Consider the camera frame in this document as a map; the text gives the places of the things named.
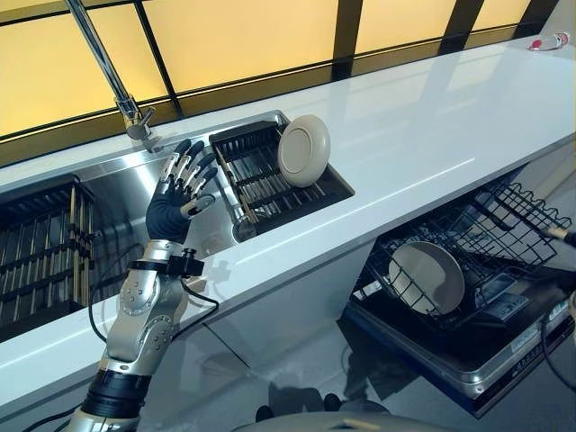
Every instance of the beige plate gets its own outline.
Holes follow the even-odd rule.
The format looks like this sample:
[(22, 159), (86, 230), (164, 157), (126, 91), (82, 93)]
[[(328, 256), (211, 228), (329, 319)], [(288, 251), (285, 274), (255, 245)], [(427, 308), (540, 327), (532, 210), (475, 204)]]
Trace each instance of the beige plate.
[(388, 271), (394, 290), (414, 311), (446, 314), (464, 297), (462, 269), (452, 255), (433, 243), (400, 246), (392, 254)]
[(303, 115), (284, 130), (278, 145), (278, 166), (288, 183), (307, 187), (326, 169), (330, 155), (330, 135), (315, 115)]

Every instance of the silver robotic arm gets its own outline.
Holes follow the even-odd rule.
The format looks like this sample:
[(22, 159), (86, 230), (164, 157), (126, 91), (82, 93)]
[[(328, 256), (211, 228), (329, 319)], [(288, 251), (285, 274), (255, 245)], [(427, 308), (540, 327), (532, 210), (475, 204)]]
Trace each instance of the silver robotic arm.
[(202, 194), (216, 175), (213, 155), (194, 159), (204, 145), (185, 140), (166, 162), (146, 215), (151, 241), (118, 296), (118, 316), (86, 398), (67, 432), (135, 431), (152, 375), (167, 351), (184, 291), (180, 278), (201, 275), (203, 263), (184, 249), (194, 215), (213, 203)]

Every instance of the black robotic glove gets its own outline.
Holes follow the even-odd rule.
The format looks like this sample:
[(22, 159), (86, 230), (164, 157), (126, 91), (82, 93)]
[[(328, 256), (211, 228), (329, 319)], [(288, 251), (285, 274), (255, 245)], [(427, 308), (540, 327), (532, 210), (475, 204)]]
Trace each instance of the black robotic glove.
[(203, 148), (202, 141), (192, 145), (185, 139), (164, 164), (146, 211), (146, 228), (151, 239), (184, 244), (191, 218), (214, 202), (212, 195), (201, 193), (218, 172), (215, 167), (207, 168), (215, 159), (214, 154), (194, 163)]

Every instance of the small bottle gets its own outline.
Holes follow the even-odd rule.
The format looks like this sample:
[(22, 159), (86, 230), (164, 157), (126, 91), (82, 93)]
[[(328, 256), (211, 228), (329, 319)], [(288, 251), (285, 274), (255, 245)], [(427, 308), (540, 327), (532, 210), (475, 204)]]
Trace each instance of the small bottle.
[(528, 47), (531, 51), (558, 50), (568, 43), (570, 34), (567, 31), (560, 31), (551, 36), (540, 36)]

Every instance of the gray floor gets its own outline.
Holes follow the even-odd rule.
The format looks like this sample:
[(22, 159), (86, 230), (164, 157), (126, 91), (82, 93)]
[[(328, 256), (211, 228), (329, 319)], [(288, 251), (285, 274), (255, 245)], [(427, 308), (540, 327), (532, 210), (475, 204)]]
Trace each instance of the gray floor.
[[(374, 362), (370, 366), (350, 354), (335, 324), (273, 364), (250, 371), (209, 399), (177, 413), (169, 422), (151, 425), (143, 421), (139, 430), (227, 432), (251, 423), (260, 405), (269, 404), (277, 415), (320, 410), (324, 395), (334, 392), (343, 399), (365, 394), (394, 415), (463, 431), (576, 431), (576, 395), (557, 381), (546, 364), (540, 364), (478, 420), (393, 355), (383, 362), (384, 367), (382, 362), (374, 367)], [(576, 381), (576, 348), (571, 338), (553, 353), (553, 360)], [(352, 376), (358, 371), (364, 376)]]

